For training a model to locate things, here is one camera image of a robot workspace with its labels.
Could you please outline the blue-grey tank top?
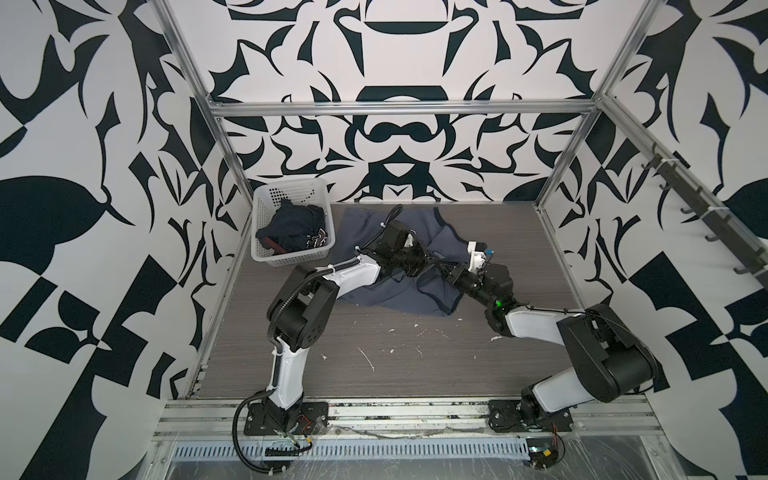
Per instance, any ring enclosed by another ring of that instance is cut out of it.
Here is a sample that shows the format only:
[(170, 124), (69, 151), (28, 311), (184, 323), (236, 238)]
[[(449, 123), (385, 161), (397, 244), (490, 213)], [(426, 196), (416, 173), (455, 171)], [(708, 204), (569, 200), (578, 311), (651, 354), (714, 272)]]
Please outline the blue-grey tank top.
[(468, 265), (469, 241), (457, 233), (436, 207), (405, 210), (398, 205), (387, 213), (365, 208), (347, 209), (342, 215), (337, 244), (332, 249), (334, 264), (354, 256), (355, 248), (368, 243), (389, 220), (398, 220), (414, 230), (437, 261), (417, 277), (393, 274), (340, 298), (360, 306), (379, 306), (407, 314), (453, 314), (466, 295), (442, 278), (438, 264), (447, 261)]

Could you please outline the white plastic laundry basket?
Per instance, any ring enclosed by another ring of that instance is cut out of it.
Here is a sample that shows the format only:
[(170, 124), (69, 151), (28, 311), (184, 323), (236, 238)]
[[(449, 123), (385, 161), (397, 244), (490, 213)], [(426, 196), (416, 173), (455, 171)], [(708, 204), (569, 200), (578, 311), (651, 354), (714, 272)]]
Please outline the white plastic laundry basket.
[[(325, 211), (328, 231), (328, 241), (325, 246), (276, 255), (272, 250), (265, 249), (259, 244), (255, 238), (256, 231), (270, 222), (282, 199), (288, 199), (297, 205), (316, 205)], [(253, 193), (250, 240), (253, 260), (272, 267), (288, 266), (325, 258), (336, 241), (327, 182), (321, 178), (303, 178), (276, 181), (256, 188)]]

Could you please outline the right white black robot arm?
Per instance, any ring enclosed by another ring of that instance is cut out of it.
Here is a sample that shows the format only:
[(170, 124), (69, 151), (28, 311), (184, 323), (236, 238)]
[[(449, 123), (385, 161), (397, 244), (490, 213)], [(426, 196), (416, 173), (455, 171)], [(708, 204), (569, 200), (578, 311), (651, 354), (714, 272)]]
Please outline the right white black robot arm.
[(520, 411), (526, 423), (590, 401), (610, 403), (657, 378), (659, 365), (650, 349), (606, 305), (576, 311), (523, 304), (514, 297), (503, 265), (471, 270), (442, 261), (438, 271), (485, 308), (486, 321), (498, 335), (565, 349), (570, 367), (523, 390)]

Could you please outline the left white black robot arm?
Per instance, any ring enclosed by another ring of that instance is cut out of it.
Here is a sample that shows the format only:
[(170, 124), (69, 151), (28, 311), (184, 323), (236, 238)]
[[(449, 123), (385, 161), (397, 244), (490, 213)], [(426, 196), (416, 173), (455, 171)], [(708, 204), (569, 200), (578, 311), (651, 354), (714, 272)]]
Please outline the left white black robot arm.
[(267, 417), (285, 430), (297, 421), (308, 352), (325, 331), (338, 298), (393, 273), (417, 277), (436, 261), (414, 230), (389, 220), (355, 248), (354, 256), (324, 267), (295, 267), (267, 313), (274, 356), (263, 401)]

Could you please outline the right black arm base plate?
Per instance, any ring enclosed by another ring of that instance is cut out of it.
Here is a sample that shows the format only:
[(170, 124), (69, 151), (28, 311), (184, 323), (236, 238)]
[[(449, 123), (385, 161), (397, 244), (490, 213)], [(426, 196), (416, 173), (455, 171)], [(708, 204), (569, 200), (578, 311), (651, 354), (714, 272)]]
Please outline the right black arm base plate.
[(573, 418), (568, 409), (546, 412), (533, 397), (490, 400), (488, 409), (488, 426), (496, 433), (572, 431)]

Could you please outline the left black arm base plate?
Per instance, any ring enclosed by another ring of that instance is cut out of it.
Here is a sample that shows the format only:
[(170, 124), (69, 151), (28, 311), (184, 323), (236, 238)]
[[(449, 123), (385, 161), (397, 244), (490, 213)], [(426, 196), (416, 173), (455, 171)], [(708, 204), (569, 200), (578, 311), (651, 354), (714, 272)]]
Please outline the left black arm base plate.
[(310, 435), (327, 426), (329, 404), (299, 400), (288, 409), (278, 407), (269, 399), (248, 406), (243, 433), (246, 436), (266, 436), (278, 433)]

